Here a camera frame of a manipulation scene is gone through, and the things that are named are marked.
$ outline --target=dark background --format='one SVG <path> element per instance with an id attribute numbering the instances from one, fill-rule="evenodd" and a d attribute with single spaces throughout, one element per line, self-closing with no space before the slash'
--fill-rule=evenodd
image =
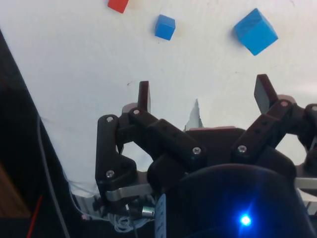
<path id="1" fill-rule="evenodd" d="M 64 234 L 48 189 L 36 126 L 36 108 L 0 31 L 0 162 L 32 213 L 43 195 L 31 237 L 62 238 Z M 81 219 L 73 207 L 59 160 L 43 127 L 42 140 L 54 190 L 71 238 L 135 237 L 133 232 L 116 233 L 108 222 Z M 31 219 L 0 219 L 0 237 L 25 238 L 30 223 Z M 138 236 L 154 237 L 153 223 L 138 229 Z"/>

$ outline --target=large blue cube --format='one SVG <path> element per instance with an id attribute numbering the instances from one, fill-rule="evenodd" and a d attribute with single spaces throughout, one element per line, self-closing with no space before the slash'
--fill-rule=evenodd
<path id="1" fill-rule="evenodd" d="M 278 39 L 267 19 L 256 8 L 234 26 L 237 38 L 253 55 Z"/>
<path id="2" fill-rule="evenodd" d="M 155 26 L 155 35 L 166 40 L 170 40 L 175 30 L 175 20 L 173 18 L 159 15 Z"/>

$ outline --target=black motor housing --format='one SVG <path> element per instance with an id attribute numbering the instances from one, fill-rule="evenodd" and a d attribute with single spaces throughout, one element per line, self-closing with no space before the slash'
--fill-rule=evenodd
<path id="1" fill-rule="evenodd" d="M 166 212 L 168 238 L 316 237 L 294 185 L 258 166 L 198 170 L 166 193 Z"/>

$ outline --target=black mount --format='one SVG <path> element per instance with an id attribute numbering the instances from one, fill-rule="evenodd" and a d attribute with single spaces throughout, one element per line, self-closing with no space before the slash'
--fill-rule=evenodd
<path id="1" fill-rule="evenodd" d="M 303 109 L 291 97 L 278 96 L 265 74 L 257 76 L 254 97 L 262 114 L 247 130 L 184 132 L 150 114 L 149 83 L 140 82 L 138 103 L 133 108 L 123 111 L 119 118 L 106 115 L 98 120 L 96 182 L 106 212 L 116 213 L 138 195 L 144 195 L 142 183 L 149 183 L 152 190 L 147 192 L 160 194 L 184 176 L 219 164 L 261 166 L 284 175 L 290 184 L 299 176 L 317 178 L 317 104 Z M 297 135 L 307 152 L 297 173 L 292 161 L 275 150 L 287 133 Z M 124 144 L 132 141 L 153 159 L 147 181 L 140 182 L 135 162 L 121 154 Z M 311 182 L 306 186 L 307 180 L 302 180 L 299 187 L 309 188 L 306 192 L 314 194 L 317 182 Z M 127 187 L 135 192 L 124 190 Z M 114 199 L 119 193 L 122 196 Z"/>

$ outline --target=cable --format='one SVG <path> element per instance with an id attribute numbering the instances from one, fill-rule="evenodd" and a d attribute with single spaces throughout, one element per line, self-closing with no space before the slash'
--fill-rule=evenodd
<path id="1" fill-rule="evenodd" d="M 53 184 L 52 184 L 52 180 L 51 180 L 51 176 L 50 176 L 50 171 L 49 171 L 48 164 L 46 161 L 46 155 L 45 155 L 44 146 L 43 146 L 42 137 L 41 137 L 41 119 L 40 119 L 39 115 L 37 116 L 37 130 L 36 130 L 36 132 L 37 132 L 42 162 L 44 165 L 44 171 L 45 171 L 46 179 L 48 181 L 48 185 L 49 185 L 50 193 L 51 193 L 51 196 L 53 199 L 53 203 L 54 203 L 57 215 L 59 217 L 60 224 L 61 224 L 62 229 L 64 231 L 65 237 L 70 238 L 67 226 L 65 224 L 65 220 L 64 220 L 63 215 L 61 213 L 61 210 L 60 210 L 60 207 L 59 207 L 59 204 L 58 204 L 55 192 L 54 192 L 54 188 L 53 188 Z"/>

